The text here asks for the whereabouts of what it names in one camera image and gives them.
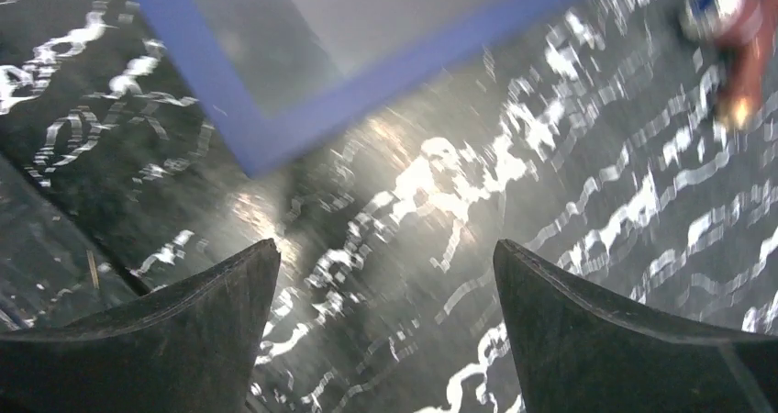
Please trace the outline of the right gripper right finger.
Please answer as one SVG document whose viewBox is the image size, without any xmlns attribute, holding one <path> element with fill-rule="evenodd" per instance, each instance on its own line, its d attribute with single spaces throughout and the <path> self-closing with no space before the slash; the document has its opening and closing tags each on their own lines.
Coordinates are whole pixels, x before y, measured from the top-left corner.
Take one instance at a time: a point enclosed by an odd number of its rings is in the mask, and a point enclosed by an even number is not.
<svg viewBox="0 0 778 413">
<path fill-rule="evenodd" d="M 644 306 L 512 240 L 495 282 L 529 412 L 774 412 L 777 339 Z"/>
</svg>

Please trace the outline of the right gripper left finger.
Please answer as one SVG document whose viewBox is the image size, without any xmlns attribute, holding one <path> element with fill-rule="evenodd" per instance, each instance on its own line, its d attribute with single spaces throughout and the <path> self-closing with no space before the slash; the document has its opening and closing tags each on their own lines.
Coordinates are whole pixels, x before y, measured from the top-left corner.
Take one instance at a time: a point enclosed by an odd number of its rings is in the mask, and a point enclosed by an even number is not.
<svg viewBox="0 0 778 413">
<path fill-rule="evenodd" d="M 273 240 L 119 307 L 1 337 L 4 412 L 241 412 L 281 266 Z"/>
</svg>

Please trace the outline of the blue photo frame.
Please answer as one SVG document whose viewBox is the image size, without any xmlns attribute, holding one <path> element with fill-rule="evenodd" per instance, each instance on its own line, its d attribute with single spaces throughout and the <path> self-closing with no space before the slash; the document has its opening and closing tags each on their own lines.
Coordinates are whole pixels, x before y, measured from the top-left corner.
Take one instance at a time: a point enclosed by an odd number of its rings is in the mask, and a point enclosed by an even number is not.
<svg viewBox="0 0 778 413">
<path fill-rule="evenodd" d="M 570 0 L 135 1 L 253 176 Z"/>
</svg>

